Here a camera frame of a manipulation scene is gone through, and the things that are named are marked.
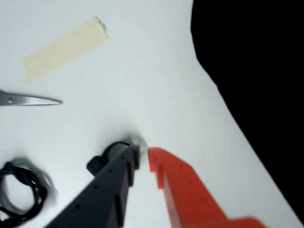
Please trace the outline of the navy gripper finger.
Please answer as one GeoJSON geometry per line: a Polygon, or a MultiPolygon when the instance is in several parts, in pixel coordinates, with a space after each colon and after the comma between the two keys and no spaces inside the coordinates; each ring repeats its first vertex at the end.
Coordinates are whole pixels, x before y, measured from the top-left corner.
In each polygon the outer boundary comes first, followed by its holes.
{"type": "Polygon", "coordinates": [[[108,146],[87,164],[94,179],[47,227],[123,227],[128,190],[139,164],[139,146],[108,146]]]}

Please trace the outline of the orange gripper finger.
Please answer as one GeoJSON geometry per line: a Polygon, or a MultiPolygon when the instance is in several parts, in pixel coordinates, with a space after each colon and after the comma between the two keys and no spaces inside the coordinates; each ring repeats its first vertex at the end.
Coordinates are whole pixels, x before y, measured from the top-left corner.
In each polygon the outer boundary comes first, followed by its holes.
{"type": "Polygon", "coordinates": [[[148,149],[151,172],[164,192],[173,228],[263,228],[256,218],[228,218],[195,170],[172,153],[148,149]]]}

